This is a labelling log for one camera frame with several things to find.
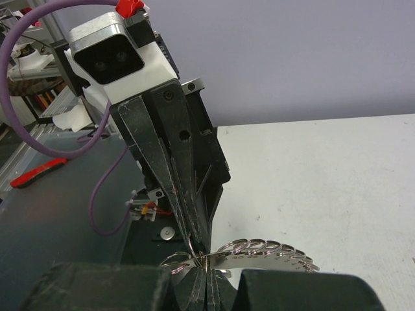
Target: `black plastic part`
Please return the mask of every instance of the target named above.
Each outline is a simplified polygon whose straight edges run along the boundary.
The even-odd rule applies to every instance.
[[[220,310],[230,311],[235,302],[238,291],[231,285],[231,283],[229,283],[228,279],[221,271],[213,270],[212,273],[216,276],[215,280],[219,291]]]
[[[206,272],[202,268],[191,269],[174,291],[180,310],[205,310]]]
[[[244,270],[239,291],[219,271],[192,268],[172,285],[167,268],[60,264],[35,284],[22,311],[207,310],[383,311],[375,292],[358,277],[338,274]]]
[[[382,311],[379,298],[358,277],[244,270],[234,311]]]
[[[130,40],[122,34],[77,52],[73,59],[99,84],[109,84],[144,67]]]
[[[132,17],[124,20],[125,27],[137,47],[143,47],[156,41],[150,22],[144,17],[145,11],[139,10]]]
[[[179,310],[168,269],[60,264],[45,273],[22,311]]]
[[[71,65],[69,64],[65,51],[69,48],[69,43],[65,40],[59,40],[51,44],[51,51],[54,56],[56,65],[59,68],[60,74],[65,83],[69,86],[72,93],[76,96],[82,96],[84,94],[82,86],[89,86],[89,82],[79,76],[77,76]]]

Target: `white table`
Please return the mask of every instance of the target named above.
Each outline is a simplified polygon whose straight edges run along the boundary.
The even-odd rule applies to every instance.
[[[219,128],[231,181],[212,249],[263,238],[415,310],[415,115]]]

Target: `metal key ring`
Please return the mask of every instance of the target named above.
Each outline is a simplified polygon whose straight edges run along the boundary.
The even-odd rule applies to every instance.
[[[315,264],[304,264],[304,267],[310,270],[320,271],[320,268],[316,266]]]
[[[176,253],[168,256],[165,260],[163,260],[160,264],[160,267],[169,267],[169,266],[172,266],[173,264],[179,264],[180,262],[178,261],[168,262],[170,259],[175,258],[177,256],[187,257],[185,260],[181,260],[181,261],[186,261],[192,258],[192,256],[189,253],[186,253],[185,251],[177,251]]]
[[[305,258],[303,258],[302,260],[300,260],[300,262],[304,262],[306,264],[312,264],[313,263],[313,260],[310,257],[306,256]]]
[[[265,247],[264,255],[271,255],[281,250],[282,244],[277,241],[268,240]]]
[[[176,269],[173,269],[173,270],[171,270],[171,274],[177,274],[177,273],[179,273],[179,272],[182,272],[184,269],[186,269],[188,266],[190,266],[190,264],[188,264],[188,263],[184,263],[184,264],[182,264],[179,268],[176,268]]]
[[[244,246],[244,248],[246,247],[246,243],[248,242],[247,239],[245,238],[240,238],[239,240],[234,240],[232,242],[229,242],[225,245],[223,245],[221,248],[219,248],[217,250],[217,253],[220,253],[221,251],[226,251],[226,249],[230,248],[231,246],[235,246],[236,248],[234,248],[233,250],[228,250],[231,254],[235,254],[235,252],[242,246]]]
[[[260,245],[258,248],[255,248],[251,251],[248,251],[248,255],[255,255],[256,253],[259,253],[260,251],[265,249],[266,246],[267,246],[267,242],[265,240],[260,239],[260,238],[255,238],[255,239],[249,240],[247,242],[247,244],[249,244],[249,247],[248,247],[249,249],[252,248],[252,246]]]
[[[291,256],[295,254],[296,249],[293,248],[291,245],[282,244],[281,249],[276,253],[277,256]]]
[[[305,253],[299,249],[296,249],[296,252],[290,256],[292,259],[304,259],[305,257]]]

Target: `red handle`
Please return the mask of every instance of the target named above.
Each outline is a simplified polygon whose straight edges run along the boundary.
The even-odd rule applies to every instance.
[[[26,188],[42,176],[56,170],[57,168],[64,166],[67,163],[67,161],[68,160],[64,158],[53,159],[52,161],[40,165],[32,169],[31,171],[24,173],[15,180],[11,181],[10,186],[17,189]]]

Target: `gray workbench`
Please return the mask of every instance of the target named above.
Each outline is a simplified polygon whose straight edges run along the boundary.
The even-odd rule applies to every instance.
[[[52,148],[74,150],[83,133],[40,126],[32,134]],[[120,261],[128,224],[114,236],[99,236],[88,222],[88,201],[124,147],[118,136],[100,140],[82,157],[21,190],[10,190],[7,183],[51,158],[22,144],[5,165],[0,172],[0,310],[15,310],[54,263]],[[142,186],[143,176],[128,152],[97,196],[98,224],[103,229],[117,226],[130,192]]]

